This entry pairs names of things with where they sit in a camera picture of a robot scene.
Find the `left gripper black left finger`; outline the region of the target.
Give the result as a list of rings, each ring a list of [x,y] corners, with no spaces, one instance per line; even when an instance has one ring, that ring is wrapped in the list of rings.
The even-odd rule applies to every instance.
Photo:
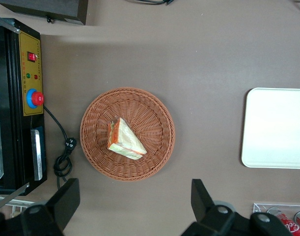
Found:
[[[62,236],[80,205],[80,183],[71,178],[45,203],[28,207],[21,215],[25,236]]]

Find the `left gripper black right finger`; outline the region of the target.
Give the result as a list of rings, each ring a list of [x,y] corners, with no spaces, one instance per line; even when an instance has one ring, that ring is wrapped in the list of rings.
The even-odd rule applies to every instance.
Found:
[[[234,228],[235,212],[228,206],[216,205],[200,179],[191,182],[191,207],[196,221],[182,233],[184,236],[239,236]]]

